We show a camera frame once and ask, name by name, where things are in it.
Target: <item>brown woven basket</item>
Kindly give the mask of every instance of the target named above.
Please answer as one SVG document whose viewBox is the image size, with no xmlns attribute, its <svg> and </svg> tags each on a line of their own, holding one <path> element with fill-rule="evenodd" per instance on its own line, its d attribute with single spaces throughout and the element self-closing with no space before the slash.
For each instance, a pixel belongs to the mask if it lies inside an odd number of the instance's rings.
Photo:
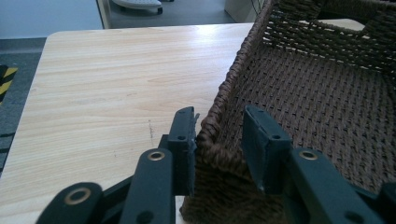
<svg viewBox="0 0 396 224">
<path fill-rule="evenodd" d="M 317 19 L 323 13 L 365 27 L 325 24 Z M 184 219 L 285 222 L 280 199 L 257 191 L 244 161 L 245 105 L 268 111 L 295 147 L 321 151 L 351 183 L 378 192 L 396 181 L 395 64 L 393 3 L 266 0 L 202 122 Z"/>
</svg>

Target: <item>scratch on table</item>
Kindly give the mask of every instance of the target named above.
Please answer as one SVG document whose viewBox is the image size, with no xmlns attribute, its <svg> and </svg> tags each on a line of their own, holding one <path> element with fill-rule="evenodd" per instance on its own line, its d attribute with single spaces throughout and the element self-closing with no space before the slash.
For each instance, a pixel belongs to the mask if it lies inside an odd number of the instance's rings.
<svg viewBox="0 0 396 224">
<path fill-rule="evenodd" d="M 153 141 L 154 131 L 152 130 L 150 119 L 148 120 L 148 128 L 149 128 L 149 139 L 151 140 L 151 146 L 154 147 L 154 141 Z"/>
</svg>

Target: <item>wood grain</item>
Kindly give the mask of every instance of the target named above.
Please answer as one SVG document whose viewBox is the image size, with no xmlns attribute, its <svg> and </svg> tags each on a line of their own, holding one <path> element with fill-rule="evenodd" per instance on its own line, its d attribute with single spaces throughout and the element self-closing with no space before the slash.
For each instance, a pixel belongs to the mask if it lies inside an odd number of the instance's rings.
<svg viewBox="0 0 396 224">
<path fill-rule="evenodd" d="M 107 189 L 132 175 L 178 109 L 206 115 L 250 27 L 51 35 L 0 179 L 0 223 L 34 223 L 74 183 Z"/>
</svg>

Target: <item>wicker basket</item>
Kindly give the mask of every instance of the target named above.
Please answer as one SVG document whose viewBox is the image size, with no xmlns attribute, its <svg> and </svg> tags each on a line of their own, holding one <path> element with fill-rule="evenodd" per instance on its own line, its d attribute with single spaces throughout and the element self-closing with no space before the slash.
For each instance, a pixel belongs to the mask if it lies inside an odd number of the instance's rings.
<svg viewBox="0 0 396 224">
<path fill-rule="evenodd" d="M 318 21 L 344 14 L 362 31 Z M 240 148 L 243 108 L 268 111 L 295 147 L 326 155 L 351 183 L 396 181 L 396 6 L 378 1 L 266 0 L 197 144 L 192 223 L 283 223 L 281 200 L 253 184 Z"/>
</svg>

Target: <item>gray floor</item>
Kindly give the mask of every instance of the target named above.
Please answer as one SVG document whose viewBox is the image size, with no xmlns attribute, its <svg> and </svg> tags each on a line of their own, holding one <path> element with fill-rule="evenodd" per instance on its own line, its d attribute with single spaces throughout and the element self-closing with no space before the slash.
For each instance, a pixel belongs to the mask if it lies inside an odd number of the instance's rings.
<svg viewBox="0 0 396 224">
<path fill-rule="evenodd" d="M 175 25 L 199 25 L 233 23 L 224 11 L 225 0 L 175 0 L 163 2 L 163 14 L 156 10 L 121 11 L 110 3 L 110 19 L 113 28 L 134 28 Z M 3 104 L 0 105 L 0 135 L 15 133 L 21 119 L 35 70 L 44 48 L 46 38 L 0 40 L 0 64 L 18 67 Z M 12 138 L 0 137 L 0 176 L 7 158 L 7 148 Z"/>
</svg>

